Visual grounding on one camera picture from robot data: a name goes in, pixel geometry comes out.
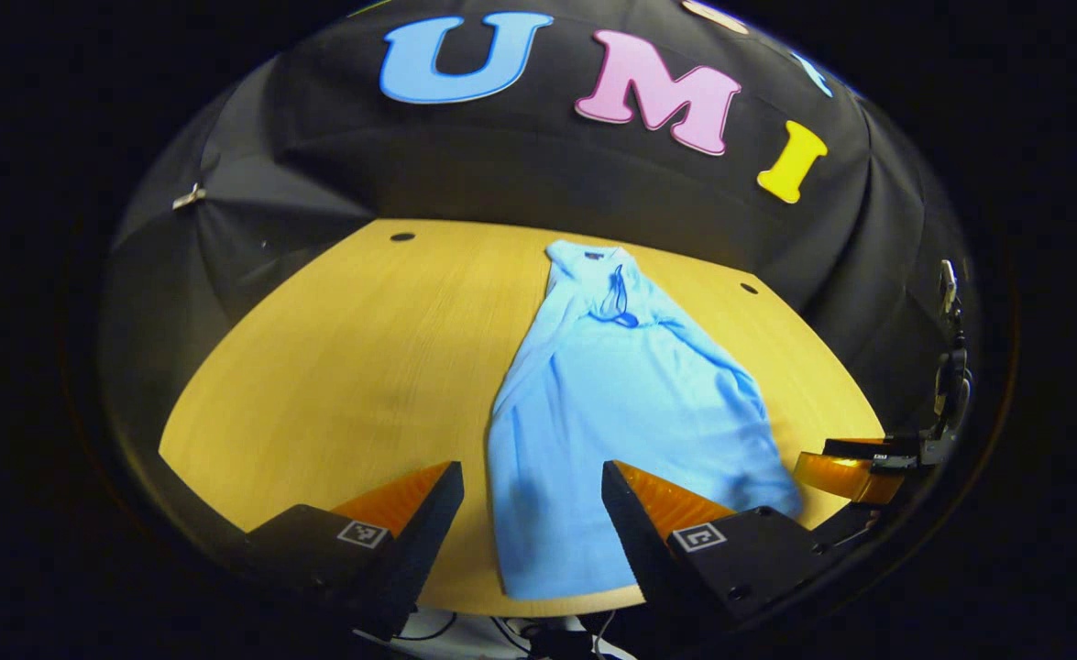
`blue letter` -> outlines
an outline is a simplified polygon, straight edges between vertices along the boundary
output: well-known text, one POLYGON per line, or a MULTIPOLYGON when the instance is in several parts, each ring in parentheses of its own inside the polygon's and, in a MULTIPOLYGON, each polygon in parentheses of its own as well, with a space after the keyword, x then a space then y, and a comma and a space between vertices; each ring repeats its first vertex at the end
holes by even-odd
POLYGON ((807 71, 807 76, 811 79, 811 83, 819 84, 820 89, 822 89, 824 94, 831 96, 831 90, 828 89, 827 85, 823 83, 823 81, 827 79, 823 78, 823 74, 821 74, 820 71, 815 71, 815 67, 811 66, 811 62, 808 62, 807 59, 799 58, 797 53, 793 52, 791 55, 794 55, 795 58, 798 59, 798 64, 803 65, 803 71, 807 71))
POLYGON ((514 84, 527 68, 530 45, 538 28, 554 17, 531 12, 500 12, 485 16, 484 24, 495 26, 489 58, 480 71, 449 75, 436 70, 436 55, 447 30, 464 18, 445 16, 392 29, 383 38, 391 43, 379 87, 405 103, 456 103, 492 96, 514 84))

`light blue shirt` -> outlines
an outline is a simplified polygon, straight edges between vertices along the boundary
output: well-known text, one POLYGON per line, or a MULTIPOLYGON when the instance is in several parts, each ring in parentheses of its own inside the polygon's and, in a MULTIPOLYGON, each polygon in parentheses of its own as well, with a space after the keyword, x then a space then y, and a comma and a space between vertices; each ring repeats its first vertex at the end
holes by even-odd
POLYGON ((600 495, 609 460, 733 510, 765 505, 795 517, 798 489, 746 370, 623 248, 556 241, 546 254, 546 298, 496 394, 489 434, 506 594, 635 584, 600 495))

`wooden table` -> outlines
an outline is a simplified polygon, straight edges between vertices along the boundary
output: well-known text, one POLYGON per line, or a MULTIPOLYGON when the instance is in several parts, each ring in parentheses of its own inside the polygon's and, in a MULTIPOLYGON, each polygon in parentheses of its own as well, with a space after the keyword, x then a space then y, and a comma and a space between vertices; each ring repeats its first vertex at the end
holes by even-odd
MULTIPOLYGON (((373 222, 270 293, 208 355, 170 415, 160 454, 246 531, 288 506, 332 509, 459 460, 464 504, 421 605, 560 617, 643 602, 635 586, 512 601, 496 571, 485 439, 496 390, 542 305, 543 250, 557 238, 618 243, 484 223, 373 222), (391 241, 400 233, 416 238, 391 241)), ((881 437, 852 377, 756 277, 621 244, 759 381, 786 466, 799 451, 820 452, 824 438, 881 437)), ((808 528, 847 502, 801 488, 808 528)))

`yellow letter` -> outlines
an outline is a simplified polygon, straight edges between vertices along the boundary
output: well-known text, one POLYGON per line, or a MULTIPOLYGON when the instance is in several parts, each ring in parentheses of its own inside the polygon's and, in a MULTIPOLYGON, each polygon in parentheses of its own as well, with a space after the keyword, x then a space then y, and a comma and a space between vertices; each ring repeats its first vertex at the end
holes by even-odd
POLYGON ((773 167, 759 173, 759 185, 786 203, 794 205, 798 201, 798 184, 803 182, 815 158, 828 154, 828 146, 819 135, 798 122, 786 122, 786 132, 791 135, 786 146, 773 167))

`letter m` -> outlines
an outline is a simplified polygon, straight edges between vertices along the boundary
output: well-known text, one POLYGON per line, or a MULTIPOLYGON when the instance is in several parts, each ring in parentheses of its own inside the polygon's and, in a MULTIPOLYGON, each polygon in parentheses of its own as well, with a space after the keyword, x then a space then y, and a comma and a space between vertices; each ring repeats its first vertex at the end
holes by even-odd
POLYGON ((627 89, 631 87, 648 130, 659 129, 688 106, 685 118, 669 130, 672 137, 704 154, 726 153, 722 134, 729 102, 742 89, 735 79, 710 67, 697 67, 673 80, 652 43, 610 29, 598 30, 596 40, 607 48, 600 82, 591 96, 575 102, 576 112, 593 121, 627 124, 633 116, 627 108, 627 89))

